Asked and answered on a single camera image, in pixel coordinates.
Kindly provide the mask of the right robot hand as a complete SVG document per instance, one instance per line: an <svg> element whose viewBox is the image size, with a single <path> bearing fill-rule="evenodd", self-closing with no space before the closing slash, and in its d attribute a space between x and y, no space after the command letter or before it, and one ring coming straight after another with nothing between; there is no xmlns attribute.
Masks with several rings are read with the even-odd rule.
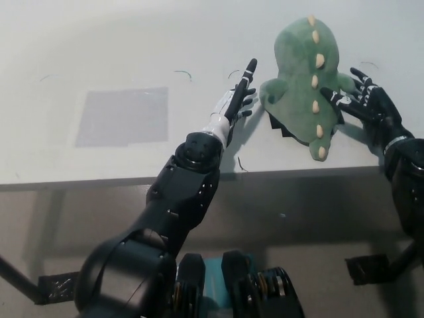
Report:
<svg viewBox="0 0 424 318"><path fill-rule="evenodd" d="M384 88L356 68L351 68L350 72L355 76L352 93L343 95L328 87L319 90L336 113L343 111L359 119L371 145L384 152L402 140L413 138Z"/></svg>

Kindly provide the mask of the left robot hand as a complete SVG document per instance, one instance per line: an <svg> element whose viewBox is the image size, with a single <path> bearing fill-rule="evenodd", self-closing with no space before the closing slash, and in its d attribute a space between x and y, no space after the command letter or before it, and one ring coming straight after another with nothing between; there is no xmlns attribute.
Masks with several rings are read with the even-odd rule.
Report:
<svg viewBox="0 0 424 318"><path fill-rule="evenodd" d="M256 93L255 88L250 88L258 60L253 58L246 67L238 84L228 90L218 101L212 111L208 124L201 130L202 133L217 138L226 149L231 142L231 131L235 123L246 116L241 109L252 103L251 96Z"/></svg>

